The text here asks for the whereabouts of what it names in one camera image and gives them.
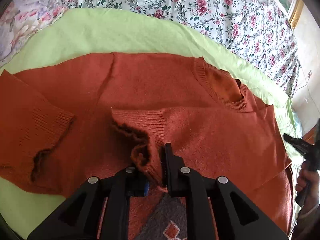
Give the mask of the person right hand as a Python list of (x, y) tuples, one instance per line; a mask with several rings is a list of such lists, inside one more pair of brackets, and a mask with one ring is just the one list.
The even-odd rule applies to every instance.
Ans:
[(309, 162), (304, 161), (297, 178), (296, 191), (301, 192), (309, 185), (309, 192), (302, 207), (302, 214), (308, 213), (313, 207), (319, 205), (319, 174), (308, 170)]

